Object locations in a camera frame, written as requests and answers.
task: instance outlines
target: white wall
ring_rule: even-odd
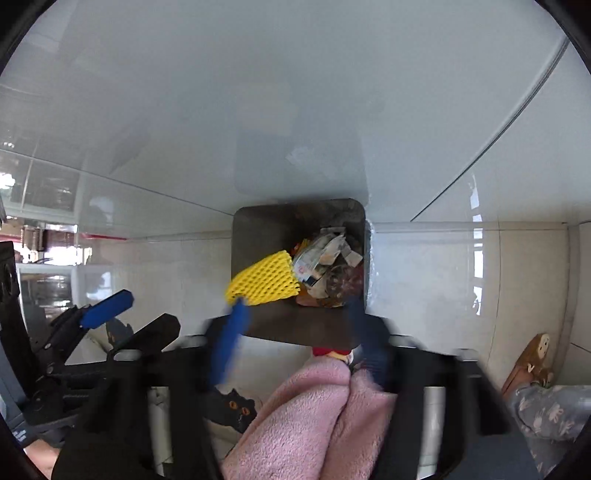
[[[0,77],[0,148],[123,182],[137,218],[127,184],[186,200],[187,232],[302,197],[408,221],[564,38],[529,0],[58,0]]]
[[[525,111],[418,220],[591,219],[591,75],[572,45]]]
[[[591,385],[591,223],[579,226],[580,270],[570,345],[558,380]]]

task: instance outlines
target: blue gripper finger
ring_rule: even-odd
[[[129,290],[120,290],[93,305],[88,309],[80,321],[80,326],[84,328],[98,328],[111,318],[117,317],[125,310],[129,310],[134,304],[134,296]]]
[[[209,382],[211,386],[222,383],[226,367],[232,357],[238,337],[246,331],[250,322],[250,314],[244,300],[238,298],[226,324],[212,346],[211,372]]]

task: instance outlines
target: pajama pants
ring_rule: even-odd
[[[524,385],[507,404],[525,435],[540,477],[544,478],[562,460],[587,422],[591,414],[591,386]]]

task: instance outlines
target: garbage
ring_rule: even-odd
[[[302,285],[295,299],[299,305],[340,307],[363,293],[361,245],[345,227],[322,228],[312,241],[296,245],[293,254],[293,271]]]

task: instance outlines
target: person's leg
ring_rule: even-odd
[[[349,367],[340,360],[306,363],[273,393],[228,454],[226,480],[317,479],[349,381]]]
[[[384,393],[367,370],[351,378],[347,405],[326,452],[322,480],[369,478],[394,409],[396,395]]]
[[[507,403],[526,436],[574,440],[591,414],[591,387],[524,385]]]

